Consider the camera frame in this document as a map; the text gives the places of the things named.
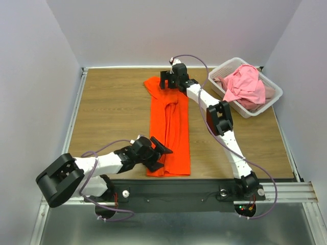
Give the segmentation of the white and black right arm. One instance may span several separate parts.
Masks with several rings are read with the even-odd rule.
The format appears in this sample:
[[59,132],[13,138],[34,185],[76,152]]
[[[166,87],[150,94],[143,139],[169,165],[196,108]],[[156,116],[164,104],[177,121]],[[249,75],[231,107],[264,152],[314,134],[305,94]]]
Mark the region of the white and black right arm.
[[237,197],[247,199],[253,195],[264,195],[262,185],[237,143],[228,102],[213,97],[195,79],[191,79],[186,65],[179,59],[172,58],[170,65],[170,70],[160,72],[160,88],[178,89],[199,105],[208,131],[224,148],[231,164]]

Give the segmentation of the orange t shirt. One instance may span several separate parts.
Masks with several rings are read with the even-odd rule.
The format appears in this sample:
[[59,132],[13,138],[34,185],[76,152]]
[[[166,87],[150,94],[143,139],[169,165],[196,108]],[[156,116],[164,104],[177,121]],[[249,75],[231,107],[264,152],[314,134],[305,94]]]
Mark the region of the orange t shirt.
[[189,176],[191,174],[189,99],[178,89],[161,89],[160,78],[151,77],[144,86],[151,96],[150,136],[173,152],[159,160],[163,167],[150,177]]

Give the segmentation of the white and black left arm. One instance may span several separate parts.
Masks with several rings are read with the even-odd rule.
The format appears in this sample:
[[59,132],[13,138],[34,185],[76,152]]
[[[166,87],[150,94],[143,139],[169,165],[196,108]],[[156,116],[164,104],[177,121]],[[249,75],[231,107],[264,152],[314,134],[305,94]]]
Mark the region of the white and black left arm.
[[70,153],[60,155],[37,177],[36,183],[51,208],[56,208],[72,197],[94,196],[102,201],[113,197],[107,174],[121,174],[132,170],[137,164],[150,172],[163,168],[162,156],[172,150],[155,137],[138,136],[121,149],[105,155],[86,152],[81,157]]

